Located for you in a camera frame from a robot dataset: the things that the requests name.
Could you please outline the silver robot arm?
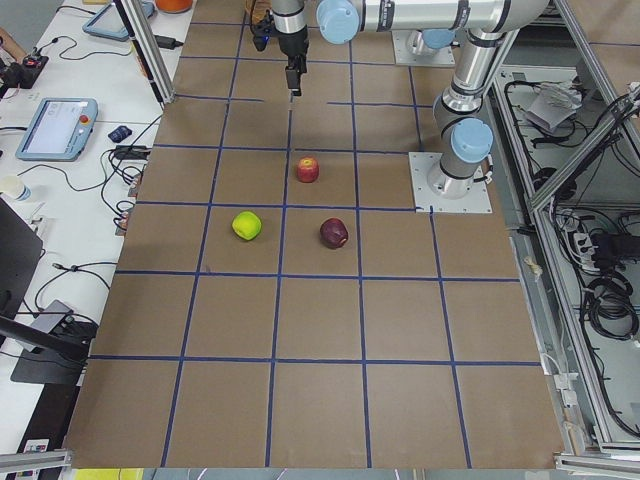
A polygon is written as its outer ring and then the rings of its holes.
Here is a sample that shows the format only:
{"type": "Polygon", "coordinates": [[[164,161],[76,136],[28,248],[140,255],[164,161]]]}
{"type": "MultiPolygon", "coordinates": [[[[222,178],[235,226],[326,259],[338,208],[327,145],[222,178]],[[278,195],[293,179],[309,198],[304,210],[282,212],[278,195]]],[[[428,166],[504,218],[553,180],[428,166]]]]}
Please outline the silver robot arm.
{"type": "Polygon", "coordinates": [[[434,119],[445,144],[427,175],[429,188],[447,200],[463,198],[488,158],[493,133],[478,119],[510,42],[545,10],[544,1],[321,1],[316,21],[332,44],[350,42],[361,31],[463,30],[451,83],[434,103],[434,119]]]}

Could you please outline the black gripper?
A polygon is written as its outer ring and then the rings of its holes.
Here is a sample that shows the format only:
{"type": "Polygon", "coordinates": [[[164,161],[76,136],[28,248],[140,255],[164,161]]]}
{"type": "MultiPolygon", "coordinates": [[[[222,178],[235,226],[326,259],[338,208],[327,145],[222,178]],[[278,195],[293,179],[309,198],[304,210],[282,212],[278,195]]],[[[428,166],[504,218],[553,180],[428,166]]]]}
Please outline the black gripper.
{"type": "Polygon", "coordinates": [[[306,67],[306,58],[309,47],[308,28],[304,26],[295,33],[279,33],[279,47],[287,56],[288,64],[285,68],[287,88],[293,96],[301,96],[302,73],[297,68],[306,67]]]}

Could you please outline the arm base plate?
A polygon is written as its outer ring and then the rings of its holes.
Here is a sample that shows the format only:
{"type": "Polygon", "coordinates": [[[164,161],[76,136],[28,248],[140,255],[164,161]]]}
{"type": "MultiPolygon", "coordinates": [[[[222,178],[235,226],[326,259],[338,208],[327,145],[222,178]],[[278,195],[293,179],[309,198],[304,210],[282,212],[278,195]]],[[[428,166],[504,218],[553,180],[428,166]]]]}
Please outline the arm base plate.
{"type": "Polygon", "coordinates": [[[474,176],[458,180],[441,170],[438,152],[410,152],[414,208],[421,213],[491,214],[489,180],[477,165],[474,176]]]}
{"type": "Polygon", "coordinates": [[[392,33],[395,63],[404,66],[452,68],[451,44],[456,32],[448,29],[405,30],[392,33]]]}

